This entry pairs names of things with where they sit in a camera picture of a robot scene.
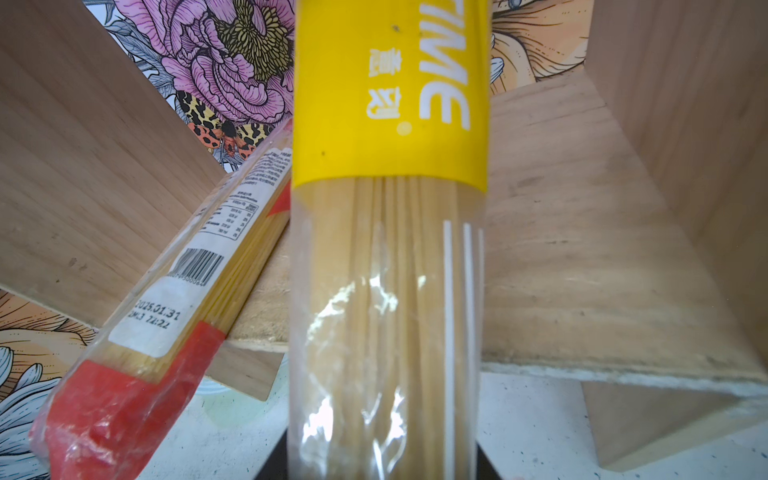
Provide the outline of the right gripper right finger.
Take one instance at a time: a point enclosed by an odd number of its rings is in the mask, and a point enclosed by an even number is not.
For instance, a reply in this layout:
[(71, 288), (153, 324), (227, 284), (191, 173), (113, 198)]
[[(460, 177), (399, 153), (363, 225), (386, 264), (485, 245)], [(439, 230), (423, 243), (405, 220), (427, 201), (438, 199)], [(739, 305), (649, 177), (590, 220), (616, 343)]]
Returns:
[(489, 460), (479, 442), (476, 443), (476, 479), (477, 480), (501, 480), (499, 473)]

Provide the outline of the red spaghetti bag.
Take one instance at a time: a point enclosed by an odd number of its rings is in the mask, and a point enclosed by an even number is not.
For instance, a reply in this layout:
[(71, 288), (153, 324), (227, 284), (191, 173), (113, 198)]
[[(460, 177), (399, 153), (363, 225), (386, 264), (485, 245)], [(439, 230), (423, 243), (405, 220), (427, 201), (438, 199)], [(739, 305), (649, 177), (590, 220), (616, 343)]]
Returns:
[(289, 220), (293, 124), (163, 252), (30, 431), (55, 479), (134, 479), (194, 396)]

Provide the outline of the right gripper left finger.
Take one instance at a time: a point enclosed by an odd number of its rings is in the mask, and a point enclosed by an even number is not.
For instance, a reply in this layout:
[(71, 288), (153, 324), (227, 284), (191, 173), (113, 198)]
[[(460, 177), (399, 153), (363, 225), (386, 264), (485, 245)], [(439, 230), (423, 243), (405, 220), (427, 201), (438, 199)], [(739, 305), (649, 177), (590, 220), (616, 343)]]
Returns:
[(280, 440), (264, 462), (255, 480), (287, 480), (288, 479), (288, 448), (287, 431), (284, 431)]

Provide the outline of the yellow spaghetti bag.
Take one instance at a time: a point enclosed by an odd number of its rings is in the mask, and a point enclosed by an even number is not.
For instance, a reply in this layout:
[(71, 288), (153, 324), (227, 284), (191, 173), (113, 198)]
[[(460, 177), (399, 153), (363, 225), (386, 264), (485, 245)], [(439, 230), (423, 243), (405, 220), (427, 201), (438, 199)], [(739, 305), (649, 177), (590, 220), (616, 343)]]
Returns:
[(472, 479), (486, 1), (301, 1), (288, 475)]

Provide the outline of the wooden two-tier shelf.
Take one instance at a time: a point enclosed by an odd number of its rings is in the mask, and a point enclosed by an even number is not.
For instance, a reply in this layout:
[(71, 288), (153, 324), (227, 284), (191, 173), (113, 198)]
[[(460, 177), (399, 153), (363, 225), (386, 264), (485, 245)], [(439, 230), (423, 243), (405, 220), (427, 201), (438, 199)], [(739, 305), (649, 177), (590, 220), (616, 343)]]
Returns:
[[(627, 471), (767, 417), (767, 5), (599, 1), (492, 103), (483, 366)], [(1, 286), (102, 325), (223, 176), (77, 1), (1, 5)]]

